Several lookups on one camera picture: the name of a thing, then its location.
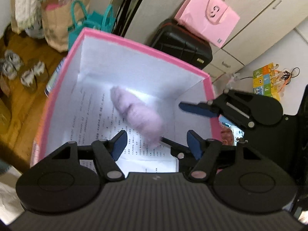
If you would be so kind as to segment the teal tote bag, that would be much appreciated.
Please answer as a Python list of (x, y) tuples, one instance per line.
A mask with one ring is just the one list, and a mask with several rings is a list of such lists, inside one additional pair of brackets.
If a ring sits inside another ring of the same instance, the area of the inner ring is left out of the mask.
[[(75, 16), (75, 6), (79, 6), (83, 17), (79, 20)], [(111, 33), (115, 25), (115, 17), (113, 6), (110, 4), (106, 8), (104, 14), (99, 14), (93, 11), (91, 14), (87, 13), (84, 3), (80, 0), (72, 2), (70, 7), (70, 14), (72, 16), (73, 25), (68, 27), (68, 50), (70, 50), (81, 33), (83, 28), (92, 28), (103, 32)]]

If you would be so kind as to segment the printed paper sheet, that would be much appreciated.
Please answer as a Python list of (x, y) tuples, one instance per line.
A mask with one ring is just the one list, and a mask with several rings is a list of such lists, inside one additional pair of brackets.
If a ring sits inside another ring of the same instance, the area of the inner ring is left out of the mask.
[(127, 145), (117, 160), (124, 175), (130, 172), (167, 173), (177, 171), (177, 160), (164, 144), (148, 146), (139, 132), (131, 128), (114, 108), (111, 84), (76, 85), (67, 113), (63, 142), (89, 145), (95, 140), (112, 139), (119, 131), (127, 132)]

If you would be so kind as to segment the grey white slipper pair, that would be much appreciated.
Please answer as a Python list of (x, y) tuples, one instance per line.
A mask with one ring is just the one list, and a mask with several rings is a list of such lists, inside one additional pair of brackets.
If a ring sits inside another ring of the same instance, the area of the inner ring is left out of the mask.
[(12, 50), (6, 50), (1, 59), (1, 71), (9, 80), (19, 78), (23, 87), (29, 92), (37, 90), (38, 82), (44, 82), (49, 78), (49, 72), (43, 61), (30, 59), (25, 64), (22, 58)]

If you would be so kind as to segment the brown paper bag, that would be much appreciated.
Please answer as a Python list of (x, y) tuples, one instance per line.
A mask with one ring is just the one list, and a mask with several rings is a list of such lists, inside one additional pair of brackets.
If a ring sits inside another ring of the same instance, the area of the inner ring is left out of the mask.
[[(45, 0), (41, 4), (42, 26), (48, 45), (58, 52), (68, 50), (68, 28), (73, 26), (71, 5), (75, 0)], [(86, 9), (90, 0), (80, 0)]]

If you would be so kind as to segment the pink storage box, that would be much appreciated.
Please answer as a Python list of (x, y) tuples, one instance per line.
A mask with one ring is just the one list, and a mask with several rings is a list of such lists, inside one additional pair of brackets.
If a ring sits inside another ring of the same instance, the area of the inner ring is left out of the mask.
[(211, 77), (184, 61), (134, 41), (84, 29), (49, 94), (31, 165), (68, 141), (87, 146), (127, 132), (117, 160), (124, 174), (178, 170), (160, 137), (186, 145), (186, 134), (220, 139), (218, 118), (186, 113), (179, 103), (215, 97)]

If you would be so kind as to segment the purple plush toy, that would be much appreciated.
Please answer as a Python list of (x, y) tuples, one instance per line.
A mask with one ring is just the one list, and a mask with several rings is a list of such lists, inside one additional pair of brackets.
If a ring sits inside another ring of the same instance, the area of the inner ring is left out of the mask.
[(127, 123), (144, 138), (149, 146), (158, 146), (164, 131), (161, 116), (129, 91), (112, 87), (111, 101)]

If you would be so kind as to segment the white knitted garment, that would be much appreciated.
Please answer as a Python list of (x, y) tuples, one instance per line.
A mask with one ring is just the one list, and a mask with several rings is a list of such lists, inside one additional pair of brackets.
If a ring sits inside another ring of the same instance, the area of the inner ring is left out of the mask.
[(18, 28), (30, 28), (38, 18), (38, 0), (15, 0), (15, 18)]

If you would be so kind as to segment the colourful hanging gift bag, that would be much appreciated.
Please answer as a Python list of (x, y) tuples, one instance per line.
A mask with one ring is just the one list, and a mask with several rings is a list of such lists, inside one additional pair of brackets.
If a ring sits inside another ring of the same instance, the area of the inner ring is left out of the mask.
[(253, 93), (258, 95), (269, 96), (280, 101), (285, 81), (284, 73), (278, 70), (279, 65), (270, 63), (253, 71)]

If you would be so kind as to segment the black suitcase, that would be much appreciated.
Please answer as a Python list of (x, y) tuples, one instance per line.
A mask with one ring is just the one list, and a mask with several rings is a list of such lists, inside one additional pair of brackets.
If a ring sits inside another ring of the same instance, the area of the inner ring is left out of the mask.
[(161, 23), (149, 46), (199, 69), (204, 69), (213, 60), (209, 43), (171, 18)]

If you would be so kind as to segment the pink paper shopping bag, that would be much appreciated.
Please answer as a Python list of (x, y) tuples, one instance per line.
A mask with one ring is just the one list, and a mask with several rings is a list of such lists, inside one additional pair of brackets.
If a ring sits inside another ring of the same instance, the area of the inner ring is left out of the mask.
[(192, 34), (222, 48), (240, 16), (225, 0), (185, 0), (174, 19)]

